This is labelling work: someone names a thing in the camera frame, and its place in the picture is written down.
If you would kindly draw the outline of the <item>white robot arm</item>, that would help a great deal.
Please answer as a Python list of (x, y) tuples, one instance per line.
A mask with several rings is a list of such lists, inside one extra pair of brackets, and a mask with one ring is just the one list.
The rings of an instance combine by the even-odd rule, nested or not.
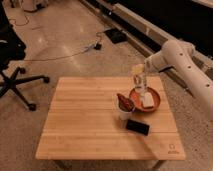
[(195, 46), (186, 41), (169, 39), (160, 51), (150, 55), (142, 64), (132, 67), (132, 74), (144, 77), (148, 72), (162, 72), (174, 68), (213, 121), (213, 80), (192, 60)]

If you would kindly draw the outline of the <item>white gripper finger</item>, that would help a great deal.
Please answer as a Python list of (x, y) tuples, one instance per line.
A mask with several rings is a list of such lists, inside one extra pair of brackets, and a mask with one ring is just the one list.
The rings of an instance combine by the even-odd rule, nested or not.
[(143, 83), (144, 91), (147, 91), (147, 79), (146, 79), (146, 74), (142, 74), (142, 83)]
[(140, 77), (138, 75), (134, 75), (134, 84), (135, 84), (135, 91), (140, 92)]

